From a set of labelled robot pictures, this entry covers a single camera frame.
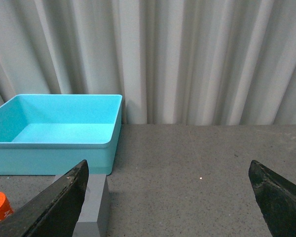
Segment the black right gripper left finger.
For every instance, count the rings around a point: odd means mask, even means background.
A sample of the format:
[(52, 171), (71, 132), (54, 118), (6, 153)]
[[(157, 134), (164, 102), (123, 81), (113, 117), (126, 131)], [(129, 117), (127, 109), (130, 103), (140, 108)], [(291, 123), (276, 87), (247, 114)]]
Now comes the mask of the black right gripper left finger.
[(82, 160), (14, 214), (0, 221), (0, 237), (71, 237), (89, 177)]

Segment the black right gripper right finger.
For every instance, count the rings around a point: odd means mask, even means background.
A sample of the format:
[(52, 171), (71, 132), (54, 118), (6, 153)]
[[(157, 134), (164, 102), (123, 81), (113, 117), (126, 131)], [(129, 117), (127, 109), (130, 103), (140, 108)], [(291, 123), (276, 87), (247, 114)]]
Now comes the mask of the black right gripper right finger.
[(296, 185), (256, 160), (248, 175), (272, 236), (296, 237)]

